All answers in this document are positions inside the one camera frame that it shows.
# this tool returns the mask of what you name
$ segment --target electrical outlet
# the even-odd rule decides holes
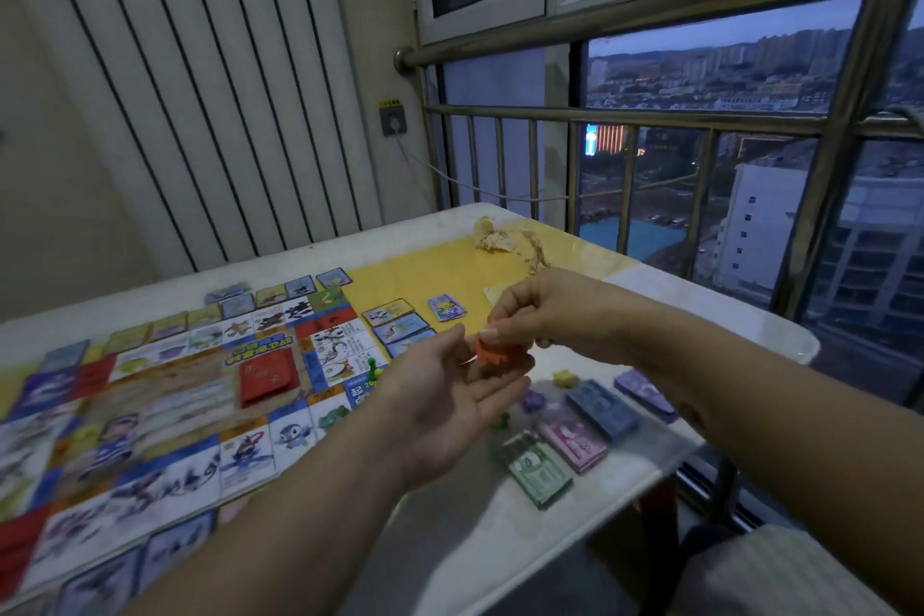
[[[408,133],[408,121],[405,119],[404,106],[400,100],[379,103],[379,117],[382,119],[382,134],[386,137]],[[397,130],[392,127],[393,120],[398,121]]]

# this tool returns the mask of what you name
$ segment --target person's right hand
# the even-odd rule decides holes
[[[489,344],[560,343],[604,363],[638,365],[653,318],[669,307],[564,269],[549,269],[507,288],[479,332]]]

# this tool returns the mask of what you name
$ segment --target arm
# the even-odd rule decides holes
[[[505,292],[485,342],[633,365],[896,609],[924,612],[924,419],[615,285],[551,270]]]
[[[126,613],[332,613],[402,495],[447,472],[528,387],[531,358],[501,373],[462,365],[471,355],[462,327],[411,346],[359,409]]]

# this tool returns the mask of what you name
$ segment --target game board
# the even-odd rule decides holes
[[[343,290],[310,276],[205,302],[52,351],[23,381],[0,423],[0,610],[121,609],[355,409],[389,360]]]

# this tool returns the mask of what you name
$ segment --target table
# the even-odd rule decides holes
[[[357,271],[466,237],[483,215],[498,225],[520,219],[494,205],[464,205],[6,322],[0,325],[0,361],[4,366],[25,365],[57,346],[87,337],[103,339],[140,321],[197,307],[203,293],[232,282],[247,282],[257,290],[336,267]],[[792,322],[626,257],[603,250],[595,254],[589,249],[596,247],[574,237],[557,238],[591,270],[603,261],[615,263],[616,272],[605,278],[608,282],[687,309],[802,363],[819,350],[817,340]],[[549,256],[558,262],[552,249]],[[486,301],[479,303],[479,311],[488,307]],[[561,347],[532,353],[537,364],[534,384],[551,397],[559,392],[549,382],[552,371],[567,368],[580,377],[609,381],[623,369]],[[8,387],[2,388],[7,398],[15,393]],[[518,422],[514,410],[513,423]],[[483,439],[451,474],[402,500],[343,613],[479,613],[669,476],[703,442],[682,420],[666,426],[644,414],[637,434],[579,478],[559,502],[538,512],[489,458]]]

